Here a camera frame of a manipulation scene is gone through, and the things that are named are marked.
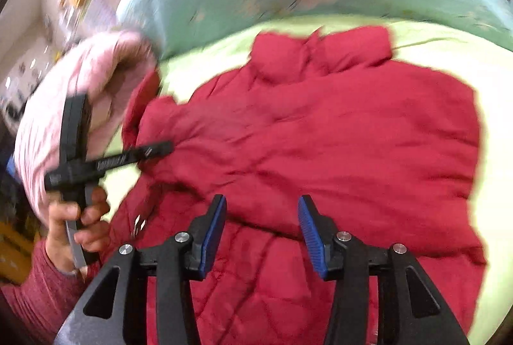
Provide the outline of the red knit sleeve forearm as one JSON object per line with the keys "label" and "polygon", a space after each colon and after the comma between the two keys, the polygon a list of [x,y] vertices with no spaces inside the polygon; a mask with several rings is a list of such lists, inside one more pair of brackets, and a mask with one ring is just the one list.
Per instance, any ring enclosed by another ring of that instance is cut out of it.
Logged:
{"label": "red knit sleeve forearm", "polygon": [[52,344],[96,269],[62,272],[38,242],[27,279],[1,287],[1,343]]}

